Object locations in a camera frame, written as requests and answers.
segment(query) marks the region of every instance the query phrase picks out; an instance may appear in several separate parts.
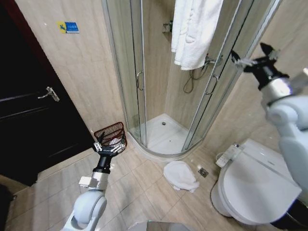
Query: blue sticker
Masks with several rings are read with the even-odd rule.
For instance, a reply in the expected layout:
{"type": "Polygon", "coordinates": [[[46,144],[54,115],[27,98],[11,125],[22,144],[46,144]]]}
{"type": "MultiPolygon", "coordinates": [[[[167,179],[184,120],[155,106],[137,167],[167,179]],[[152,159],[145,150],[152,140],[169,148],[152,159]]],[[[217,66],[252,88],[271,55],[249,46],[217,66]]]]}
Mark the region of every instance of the blue sticker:
{"type": "Polygon", "coordinates": [[[79,33],[77,24],[75,22],[65,22],[67,33],[79,33]]]}

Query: toilet bowl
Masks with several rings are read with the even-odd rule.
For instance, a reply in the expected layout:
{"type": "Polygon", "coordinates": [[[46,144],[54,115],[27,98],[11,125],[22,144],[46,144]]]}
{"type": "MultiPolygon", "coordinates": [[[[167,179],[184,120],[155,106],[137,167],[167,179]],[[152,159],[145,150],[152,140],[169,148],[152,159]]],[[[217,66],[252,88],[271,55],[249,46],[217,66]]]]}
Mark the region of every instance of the toilet bowl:
{"type": "Polygon", "coordinates": [[[215,209],[241,223],[259,225],[281,218],[301,189],[282,155],[248,139],[220,171],[211,192],[215,209]]]}

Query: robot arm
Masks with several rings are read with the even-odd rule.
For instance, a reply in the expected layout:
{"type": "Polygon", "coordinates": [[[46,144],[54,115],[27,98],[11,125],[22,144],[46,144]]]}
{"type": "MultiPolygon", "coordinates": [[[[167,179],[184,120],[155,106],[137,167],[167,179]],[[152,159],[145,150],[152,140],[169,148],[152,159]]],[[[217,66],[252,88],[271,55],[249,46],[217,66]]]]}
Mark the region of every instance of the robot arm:
{"type": "Polygon", "coordinates": [[[110,174],[110,162],[113,157],[124,150],[125,138],[122,137],[122,142],[113,147],[102,146],[100,144],[102,136],[93,145],[93,149],[100,155],[97,167],[93,169],[91,177],[81,177],[79,181],[80,186],[89,188],[89,190],[75,201],[74,210],[64,226],[64,231],[94,231],[106,209],[105,191],[110,174]]]}
{"type": "Polygon", "coordinates": [[[308,85],[308,69],[290,81],[288,75],[274,66],[278,51],[264,43],[261,48],[264,57],[240,59],[232,51],[232,61],[244,72],[253,73],[258,80],[258,89],[263,95],[261,104],[267,120],[279,132],[279,148],[288,169],[294,181],[308,192],[308,96],[298,95],[308,85]]]}

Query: shower hose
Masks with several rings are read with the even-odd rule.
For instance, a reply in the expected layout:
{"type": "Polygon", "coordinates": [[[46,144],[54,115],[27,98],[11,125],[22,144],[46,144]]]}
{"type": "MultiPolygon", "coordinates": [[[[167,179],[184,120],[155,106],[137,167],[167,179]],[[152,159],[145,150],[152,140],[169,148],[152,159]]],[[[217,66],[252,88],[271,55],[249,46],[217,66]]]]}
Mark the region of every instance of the shower hose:
{"type": "Polygon", "coordinates": [[[193,77],[193,73],[194,73],[194,70],[190,70],[189,71],[189,79],[187,80],[187,82],[185,83],[184,87],[183,87],[183,91],[187,94],[191,93],[192,90],[193,90],[193,81],[194,80],[199,80],[201,79],[201,77],[205,74],[206,70],[207,70],[207,67],[208,67],[209,63],[205,63],[204,66],[201,68],[201,73],[200,73],[200,76],[195,78],[193,77]],[[186,90],[187,86],[188,86],[188,83],[192,81],[192,87],[189,91],[186,90]]]}

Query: floor drain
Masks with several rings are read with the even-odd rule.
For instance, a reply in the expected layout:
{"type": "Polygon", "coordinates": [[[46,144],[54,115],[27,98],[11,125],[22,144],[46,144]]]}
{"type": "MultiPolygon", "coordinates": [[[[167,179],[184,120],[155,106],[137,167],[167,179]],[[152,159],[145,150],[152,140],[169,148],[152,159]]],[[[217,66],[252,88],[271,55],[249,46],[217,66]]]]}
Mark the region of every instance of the floor drain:
{"type": "Polygon", "coordinates": [[[199,169],[198,172],[199,172],[200,175],[203,176],[203,177],[206,177],[206,176],[208,175],[208,172],[207,172],[204,168],[199,169]]]}

